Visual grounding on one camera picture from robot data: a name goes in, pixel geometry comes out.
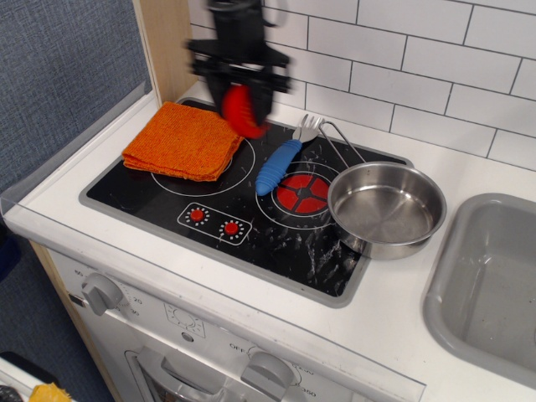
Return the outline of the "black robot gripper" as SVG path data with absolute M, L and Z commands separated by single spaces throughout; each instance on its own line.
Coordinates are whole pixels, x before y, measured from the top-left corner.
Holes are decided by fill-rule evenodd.
M 290 58 L 268 45 L 262 8 L 210 8 L 215 39 L 191 39 L 192 71 L 206 77 L 216 111 L 223 115 L 223 101 L 232 83 L 250 84 L 250 102 L 257 126 L 271 113 L 273 91 L 290 89 Z

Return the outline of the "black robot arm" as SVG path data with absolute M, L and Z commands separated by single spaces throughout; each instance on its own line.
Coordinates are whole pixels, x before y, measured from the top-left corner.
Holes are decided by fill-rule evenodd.
M 273 95 L 290 89 L 290 58 L 265 39 L 261 1 L 207 1 L 216 29 L 215 39 L 191 39 L 192 72 L 203 77 L 219 114 L 233 86 L 244 86 L 246 109 L 261 127 L 271 113 Z

